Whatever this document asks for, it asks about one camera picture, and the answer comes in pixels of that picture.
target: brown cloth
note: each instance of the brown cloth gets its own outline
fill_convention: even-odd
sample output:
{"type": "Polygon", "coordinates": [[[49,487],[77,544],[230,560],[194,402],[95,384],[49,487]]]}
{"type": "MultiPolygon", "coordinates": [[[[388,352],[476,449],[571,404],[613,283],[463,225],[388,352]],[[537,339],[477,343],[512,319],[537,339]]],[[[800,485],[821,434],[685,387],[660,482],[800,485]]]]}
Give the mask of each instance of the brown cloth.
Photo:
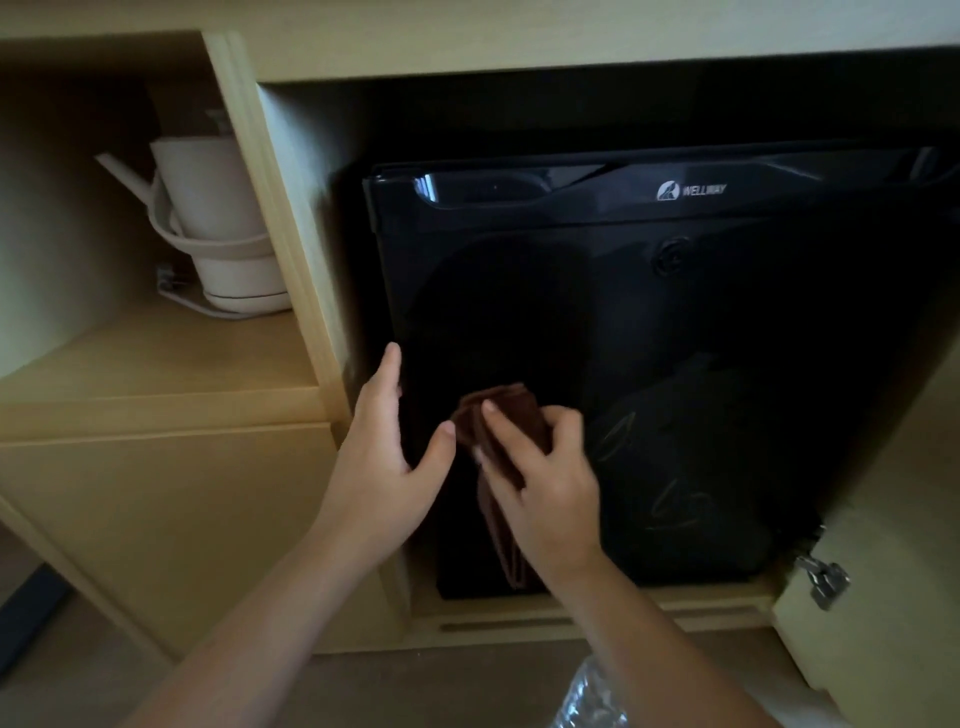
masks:
{"type": "MultiPolygon", "coordinates": [[[[516,469],[510,456],[487,428],[487,423],[483,419],[480,411],[483,400],[493,401],[507,419],[519,427],[545,453],[549,453],[553,448],[550,425],[540,413],[537,398],[522,384],[493,387],[466,395],[460,399],[460,406],[450,416],[453,423],[457,425],[457,441],[471,451],[474,447],[480,448],[514,487],[522,490],[525,485],[523,475],[516,469]]],[[[483,471],[480,472],[477,480],[477,502],[487,522],[487,528],[490,530],[493,546],[500,558],[500,565],[503,567],[507,582],[514,589],[540,587],[541,582],[537,573],[520,553],[510,526],[493,497],[490,483],[487,482],[483,471]]]]}

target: metal hinge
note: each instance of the metal hinge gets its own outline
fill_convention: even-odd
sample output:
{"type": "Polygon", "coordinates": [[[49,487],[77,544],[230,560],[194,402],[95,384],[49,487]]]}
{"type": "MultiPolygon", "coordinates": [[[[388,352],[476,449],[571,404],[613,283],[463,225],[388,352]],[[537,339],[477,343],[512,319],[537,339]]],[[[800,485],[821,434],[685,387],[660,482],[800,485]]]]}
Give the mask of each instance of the metal hinge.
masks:
{"type": "Polygon", "coordinates": [[[794,563],[810,577],[810,596],[824,611],[850,587],[850,576],[839,564],[828,564],[809,554],[798,556],[794,563]]]}
{"type": "Polygon", "coordinates": [[[826,528],[820,523],[798,544],[794,553],[794,565],[806,571],[813,588],[810,596],[817,606],[826,611],[850,586],[850,576],[839,564],[828,564],[811,556],[810,552],[823,538],[826,528]]]}

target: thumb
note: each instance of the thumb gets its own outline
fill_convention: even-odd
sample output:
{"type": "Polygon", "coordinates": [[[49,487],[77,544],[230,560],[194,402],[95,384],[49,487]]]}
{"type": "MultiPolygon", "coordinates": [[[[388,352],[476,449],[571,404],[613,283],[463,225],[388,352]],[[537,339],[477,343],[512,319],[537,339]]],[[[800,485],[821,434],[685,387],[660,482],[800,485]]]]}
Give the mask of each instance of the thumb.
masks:
{"type": "Polygon", "coordinates": [[[426,446],[417,467],[407,475],[418,487],[433,493],[440,490],[457,454],[456,429],[450,421],[440,423],[426,446]]]}

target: forearm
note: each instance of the forearm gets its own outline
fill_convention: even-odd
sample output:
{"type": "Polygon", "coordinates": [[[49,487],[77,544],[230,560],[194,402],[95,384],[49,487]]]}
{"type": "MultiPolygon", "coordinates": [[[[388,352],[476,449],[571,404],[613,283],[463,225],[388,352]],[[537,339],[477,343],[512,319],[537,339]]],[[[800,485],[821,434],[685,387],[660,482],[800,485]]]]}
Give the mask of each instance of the forearm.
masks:
{"type": "Polygon", "coordinates": [[[554,593],[586,633],[632,724],[778,725],[606,557],[554,593]]]}
{"type": "Polygon", "coordinates": [[[308,534],[124,725],[268,724],[362,573],[335,542],[308,534]]]}

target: left hand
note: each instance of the left hand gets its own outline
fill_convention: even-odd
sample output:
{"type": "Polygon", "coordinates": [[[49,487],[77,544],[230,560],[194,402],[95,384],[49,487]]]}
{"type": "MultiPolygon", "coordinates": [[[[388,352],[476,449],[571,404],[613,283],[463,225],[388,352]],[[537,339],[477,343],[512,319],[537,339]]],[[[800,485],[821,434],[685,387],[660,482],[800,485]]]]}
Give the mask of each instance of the left hand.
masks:
{"type": "Polygon", "coordinates": [[[453,464],[452,422],[433,433],[411,470],[400,448],[400,347],[390,344],[357,400],[312,535],[343,548],[358,569],[383,562],[414,532],[453,464]]]}

